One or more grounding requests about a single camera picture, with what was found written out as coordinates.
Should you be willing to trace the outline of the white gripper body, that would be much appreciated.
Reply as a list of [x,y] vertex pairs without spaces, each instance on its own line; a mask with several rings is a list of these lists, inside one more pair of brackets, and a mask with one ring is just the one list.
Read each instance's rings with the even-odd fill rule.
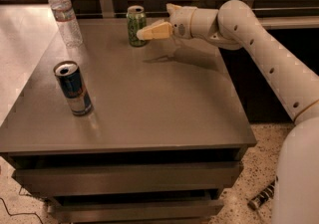
[[169,22],[172,24],[173,34],[183,39],[191,39],[191,20],[196,7],[180,6],[172,15]]

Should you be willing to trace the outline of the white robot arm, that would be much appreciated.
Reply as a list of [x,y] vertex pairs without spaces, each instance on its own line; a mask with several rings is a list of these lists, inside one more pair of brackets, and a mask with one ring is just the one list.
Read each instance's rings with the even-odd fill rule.
[[272,224],[319,224],[319,78],[273,38],[239,0],[219,9],[168,3],[167,21],[137,32],[141,40],[198,38],[227,50],[244,48],[294,121],[278,159]]

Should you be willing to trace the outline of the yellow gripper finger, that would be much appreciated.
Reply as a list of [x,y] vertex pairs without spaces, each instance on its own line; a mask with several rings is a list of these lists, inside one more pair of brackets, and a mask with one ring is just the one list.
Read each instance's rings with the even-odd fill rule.
[[140,40],[167,39],[172,35],[172,25],[169,22],[153,23],[137,31]]
[[180,9],[180,6],[172,4],[172,3],[167,3],[166,4],[166,10],[167,12],[172,15],[176,10]]

